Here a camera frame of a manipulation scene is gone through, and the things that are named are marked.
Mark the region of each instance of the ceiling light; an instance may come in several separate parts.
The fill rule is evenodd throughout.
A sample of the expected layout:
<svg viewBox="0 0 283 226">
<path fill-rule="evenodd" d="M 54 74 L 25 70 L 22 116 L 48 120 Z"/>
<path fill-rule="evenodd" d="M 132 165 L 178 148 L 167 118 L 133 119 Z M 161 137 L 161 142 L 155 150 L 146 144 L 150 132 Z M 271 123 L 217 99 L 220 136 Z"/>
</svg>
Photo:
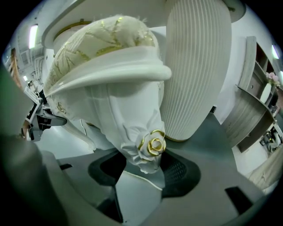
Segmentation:
<svg viewBox="0 0 283 226">
<path fill-rule="evenodd" d="M 35 37 L 36 37 L 37 28 L 38 28 L 37 24 L 31 26 L 30 41 L 29 41 L 29 46 L 28 46 L 28 48 L 30 48 L 30 49 L 35 46 Z"/>
<path fill-rule="evenodd" d="M 274 48 L 274 45 L 272 45 L 272 54 L 275 59 L 279 59 L 278 53 L 276 49 Z"/>
</svg>

